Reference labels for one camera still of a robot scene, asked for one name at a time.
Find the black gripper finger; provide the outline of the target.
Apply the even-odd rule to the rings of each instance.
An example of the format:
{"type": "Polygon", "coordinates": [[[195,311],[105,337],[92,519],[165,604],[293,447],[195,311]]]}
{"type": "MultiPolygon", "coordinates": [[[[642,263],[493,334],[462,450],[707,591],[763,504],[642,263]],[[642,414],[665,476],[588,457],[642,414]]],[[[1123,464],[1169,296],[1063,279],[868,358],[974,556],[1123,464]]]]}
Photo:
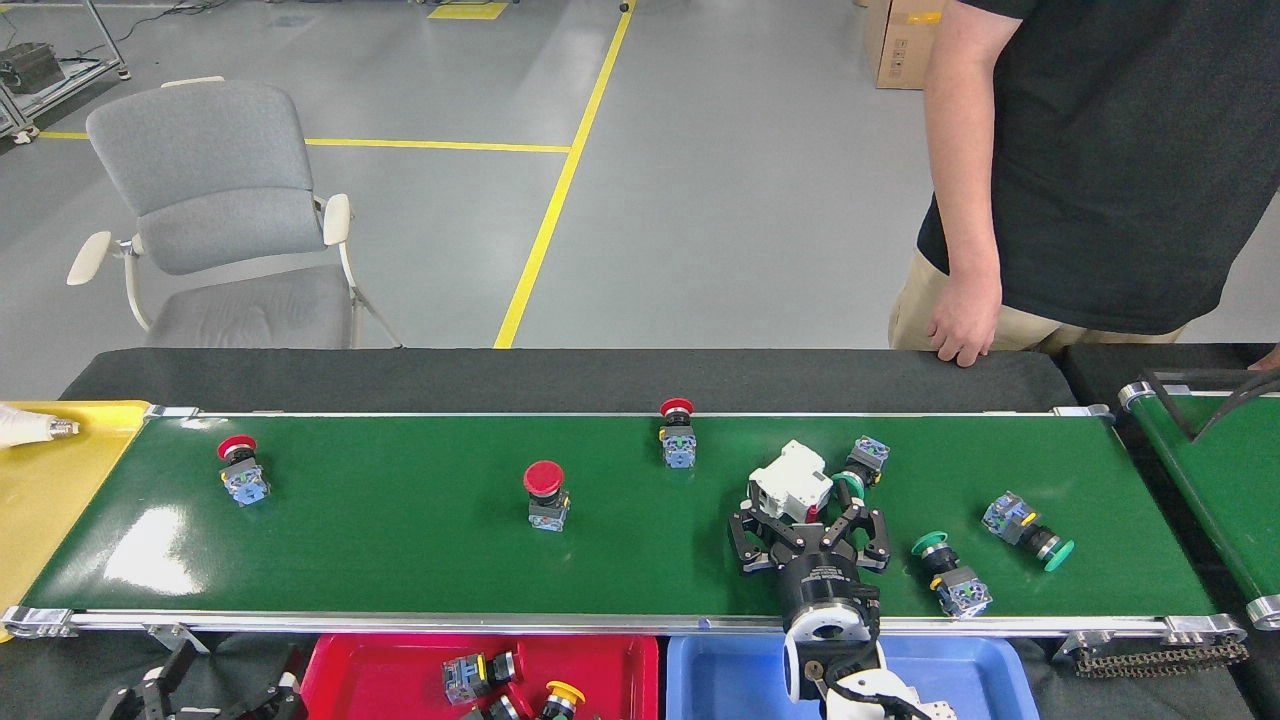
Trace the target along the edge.
{"type": "Polygon", "coordinates": [[[728,537],[744,575],[780,570],[806,550],[806,541],[796,527],[771,516],[749,498],[730,514],[728,537]]]}
{"type": "Polygon", "coordinates": [[[173,719],[172,693],[180,687],[197,655],[192,641],[182,641],[166,662],[147,671],[140,683],[109,693],[96,719],[173,719]]]}
{"type": "Polygon", "coordinates": [[[300,648],[288,648],[282,667],[261,691],[218,711],[215,719],[307,719],[308,710],[300,692],[302,669],[300,648]]]}
{"type": "Polygon", "coordinates": [[[884,573],[891,561],[884,514],[864,503],[849,503],[826,532],[826,551],[850,559],[859,568],[884,573]]]}

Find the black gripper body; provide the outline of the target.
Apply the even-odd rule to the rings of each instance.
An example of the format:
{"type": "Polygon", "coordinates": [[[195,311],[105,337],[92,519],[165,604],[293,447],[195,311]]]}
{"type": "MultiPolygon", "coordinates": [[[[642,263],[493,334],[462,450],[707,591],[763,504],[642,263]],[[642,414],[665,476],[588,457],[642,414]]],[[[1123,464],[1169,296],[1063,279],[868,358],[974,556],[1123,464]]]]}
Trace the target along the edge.
{"type": "Polygon", "coordinates": [[[878,633],[879,589],[860,582],[854,559],[823,550],[780,553],[787,633],[878,633]]]}

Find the person's right hand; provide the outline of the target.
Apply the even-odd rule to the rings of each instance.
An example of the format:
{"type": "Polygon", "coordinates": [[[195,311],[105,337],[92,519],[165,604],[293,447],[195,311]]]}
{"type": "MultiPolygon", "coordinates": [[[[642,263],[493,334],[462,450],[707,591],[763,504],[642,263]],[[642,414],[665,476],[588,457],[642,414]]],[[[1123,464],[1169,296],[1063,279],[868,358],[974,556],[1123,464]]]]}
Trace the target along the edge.
{"type": "Polygon", "coordinates": [[[995,342],[1002,284],[997,272],[954,272],[934,304],[925,337],[938,360],[973,366],[995,342]]]}

